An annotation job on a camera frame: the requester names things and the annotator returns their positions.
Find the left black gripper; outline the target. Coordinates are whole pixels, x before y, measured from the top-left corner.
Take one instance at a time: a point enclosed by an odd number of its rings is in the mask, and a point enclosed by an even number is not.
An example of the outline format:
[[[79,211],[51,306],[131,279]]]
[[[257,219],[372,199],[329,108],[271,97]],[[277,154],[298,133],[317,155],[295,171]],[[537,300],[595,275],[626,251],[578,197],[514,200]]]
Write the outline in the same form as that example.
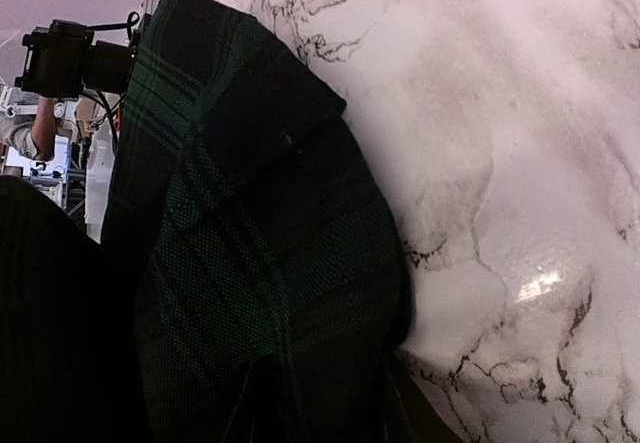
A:
[[[133,48],[97,41],[89,49],[83,71],[83,84],[93,91],[125,93],[134,67]]]

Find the background person forearm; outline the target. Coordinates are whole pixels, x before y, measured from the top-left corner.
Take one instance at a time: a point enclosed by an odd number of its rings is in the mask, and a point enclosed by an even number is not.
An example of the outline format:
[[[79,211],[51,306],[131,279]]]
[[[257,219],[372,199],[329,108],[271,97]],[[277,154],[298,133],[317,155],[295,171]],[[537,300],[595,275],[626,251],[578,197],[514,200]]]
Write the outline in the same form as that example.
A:
[[[40,97],[35,115],[1,114],[1,143],[30,160],[52,160],[57,134],[55,105],[55,99]]]

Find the green plaid skirt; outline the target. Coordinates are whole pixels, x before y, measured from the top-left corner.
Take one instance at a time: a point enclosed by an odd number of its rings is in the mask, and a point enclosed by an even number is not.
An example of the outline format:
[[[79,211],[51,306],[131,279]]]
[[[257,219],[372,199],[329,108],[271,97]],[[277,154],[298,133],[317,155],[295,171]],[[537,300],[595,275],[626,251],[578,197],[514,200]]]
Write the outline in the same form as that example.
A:
[[[413,317],[345,101],[253,16],[160,0],[99,241],[1,180],[5,442],[406,442]]]

